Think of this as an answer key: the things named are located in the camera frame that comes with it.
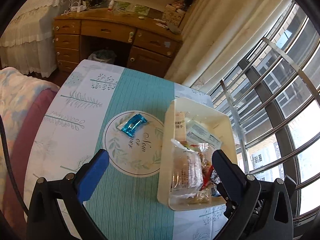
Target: desk drawer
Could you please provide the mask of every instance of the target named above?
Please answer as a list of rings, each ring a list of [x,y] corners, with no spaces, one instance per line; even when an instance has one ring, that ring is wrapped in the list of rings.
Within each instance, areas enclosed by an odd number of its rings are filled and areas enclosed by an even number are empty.
[[[78,63],[69,62],[65,60],[58,60],[58,68],[61,71],[71,73],[76,67]]]
[[[79,63],[79,50],[78,49],[66,49],[56,48],[57,60],[66,60]]]
[[[80,34],[80,20],[54,20],[55,34]]]
[[[81,35],[132,43],[136,28],[118,23],[82,20]]]
[[[132,46],[127,67],[163,78],[170,62],[169,57]]]
[[[138,29],[133,44],[172,57],[177,49],[178,42],[155,33]]]
[[[68,49],[79,49],[80,35],[56,34],[54,46]]]

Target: blue gripper pad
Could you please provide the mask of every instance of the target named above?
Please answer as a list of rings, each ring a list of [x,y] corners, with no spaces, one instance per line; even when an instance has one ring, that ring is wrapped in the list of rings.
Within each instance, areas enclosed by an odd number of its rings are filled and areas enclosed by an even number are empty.
[[[100,149],[87,164],[89,164],[90,167],[78,184],[77,196],[80,203],[89,200],[92,196],[92,193],[109,165],[109,153],[106,150]]]

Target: plastic bin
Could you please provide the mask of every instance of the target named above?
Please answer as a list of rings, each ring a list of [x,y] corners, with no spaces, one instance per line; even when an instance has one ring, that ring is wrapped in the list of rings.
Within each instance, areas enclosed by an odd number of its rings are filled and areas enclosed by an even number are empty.
[[[188,199],[170,196],[173,169],[173,147],[170,140],[174,138],[176,112],[189,112],[187,116],[188,118],[199,122],[209,132],[219,137],[222,141],[221,150],[223,150],[232,163],[237,164],[236,147],[229,117],[188,98],[177,98],[171,102],[165,114],[164,137],[157,193],[158,201],[175,211],[194,210],[224,204],[225,201],[222,197],[214,198],[211,203],[189,204]]]

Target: bed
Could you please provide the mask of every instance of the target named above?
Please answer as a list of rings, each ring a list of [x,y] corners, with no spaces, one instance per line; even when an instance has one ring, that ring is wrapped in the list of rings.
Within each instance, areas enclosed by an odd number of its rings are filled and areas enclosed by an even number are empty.
[[[59,87],[22,75],[17,69],[0,70],[0,114],[4,122],[13,173],[21,194],[29,154],[41,121]],[[14,231],[24,239],[24,213],[13,191],[0,146],[0,208]]]
[[[68,7],[69,0],[27,0],[0,38],[2,67],[49,77],[57,68],[52,43],[53,18]]]

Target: white bottle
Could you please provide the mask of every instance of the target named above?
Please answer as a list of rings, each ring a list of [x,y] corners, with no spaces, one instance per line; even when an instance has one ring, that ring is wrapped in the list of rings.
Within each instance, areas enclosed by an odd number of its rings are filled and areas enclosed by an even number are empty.
[[[109,3],[108,11],[112,11],[115,0],[111,0]]]

